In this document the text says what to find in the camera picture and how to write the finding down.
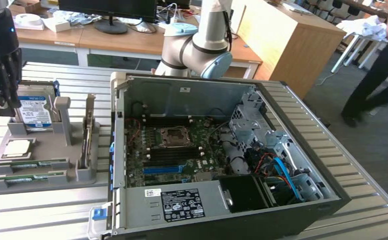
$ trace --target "monitor stand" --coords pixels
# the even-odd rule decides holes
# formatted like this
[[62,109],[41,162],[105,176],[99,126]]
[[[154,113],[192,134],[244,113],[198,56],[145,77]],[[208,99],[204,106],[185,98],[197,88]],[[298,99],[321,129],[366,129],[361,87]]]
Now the monitor stand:
[[119,21],[113,21],[113,17],[109,16],[109,20],[98,20],[94,22],[94,28],[105,34],[123,34],[127,31],[126,25]]

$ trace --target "slatted metal surface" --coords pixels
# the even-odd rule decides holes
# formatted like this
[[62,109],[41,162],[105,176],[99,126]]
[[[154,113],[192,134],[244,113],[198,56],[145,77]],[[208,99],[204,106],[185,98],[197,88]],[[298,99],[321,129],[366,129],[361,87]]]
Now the slatted metal surface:
[[[109,68],[27,63],[22,78],[59,82],[62,96],[70,97],[69,116],[81,121],[83,100],[95,94],[94,115],[99,122],[99,178],[107,177],[110,136]],[[352,201],[330,217],[314,222],[293,240],[388,240],[388,196],[370,176],[317,122],[301,101],[278,82],[264,86],[320,156]],[[272,123],[281,127],[269,115]],[[0,142],[9,118],[0,117]],[[0,239],[86,239],[87,210],[106,201],[106,187],[89,187],[0,195]]]

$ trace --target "blue hard drive label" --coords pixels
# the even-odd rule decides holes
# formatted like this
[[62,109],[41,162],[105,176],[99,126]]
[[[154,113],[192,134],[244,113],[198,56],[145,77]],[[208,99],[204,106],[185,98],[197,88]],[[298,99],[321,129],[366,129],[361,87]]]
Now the blue hard drive label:
[[161,192],[164,220],[174,222],[205,217],[198,189]]
[[18,96],[21,107],[19,117],[26,126],[45,128],[51,125],[50,112],[46,109],[46,98],[43,96]]

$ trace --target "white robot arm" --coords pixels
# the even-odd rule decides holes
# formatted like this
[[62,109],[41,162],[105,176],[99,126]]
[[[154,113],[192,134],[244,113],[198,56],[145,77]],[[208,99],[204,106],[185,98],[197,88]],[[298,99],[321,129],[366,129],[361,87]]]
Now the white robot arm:
[[205,79],[224,75],[233,60],[230,4],[232,0],[204,0],[198,28],[186,23],[168,26],[156,75],[188,77],[190,70]]

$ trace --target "green circuit board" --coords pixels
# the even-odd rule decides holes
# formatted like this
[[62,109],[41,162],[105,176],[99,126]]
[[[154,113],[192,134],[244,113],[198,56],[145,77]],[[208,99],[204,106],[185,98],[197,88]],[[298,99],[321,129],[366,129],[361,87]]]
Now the green circuit board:
[[218,124],[209,118],[193,118],[193,122],[185,127],[189,135],[189,147],[201,147],[200,151],[204,152],[204,155],[200,158],[181,160],[180,165],[184,166],[181,173],[143,174],[143,162],[149,161],[148,148],[162,148],[162,128],[146,127],[141,121],[127,120],[125,123],[127,187],[206,181],[213,176],[225,175],[228,169],[225,169],[226,156],[222,146],[213,144],[216,143],[213,138],[208,143],[210,132],[217,126]]

